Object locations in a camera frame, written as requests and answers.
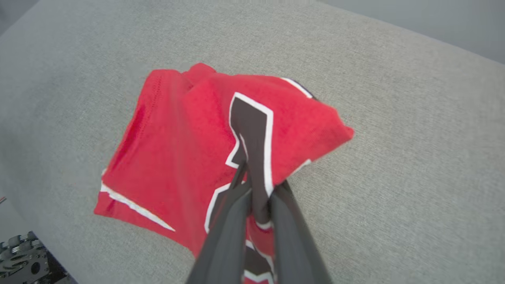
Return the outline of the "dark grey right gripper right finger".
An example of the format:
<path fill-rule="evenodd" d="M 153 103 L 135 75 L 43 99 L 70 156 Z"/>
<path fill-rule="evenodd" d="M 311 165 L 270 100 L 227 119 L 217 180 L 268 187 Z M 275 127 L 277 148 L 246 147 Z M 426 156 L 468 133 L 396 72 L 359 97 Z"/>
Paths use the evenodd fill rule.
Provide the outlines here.
<path fill-rule="evenodd" d="M 330 284 L 331 277 L 288 182 L 274 189 L 270 213 L 278 284 Z"/>

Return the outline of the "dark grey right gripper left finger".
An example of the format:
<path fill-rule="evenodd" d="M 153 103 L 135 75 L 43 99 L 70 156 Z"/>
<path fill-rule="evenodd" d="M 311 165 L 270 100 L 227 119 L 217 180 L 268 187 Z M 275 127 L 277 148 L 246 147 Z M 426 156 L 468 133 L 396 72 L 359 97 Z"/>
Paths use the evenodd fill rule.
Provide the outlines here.
<path fill-rule="evenodd" d="M 251 180 L 243 181 L 242 162 L 231 182 L 187 284 L 242 284 L 247 216 L 251 212 Z"/>

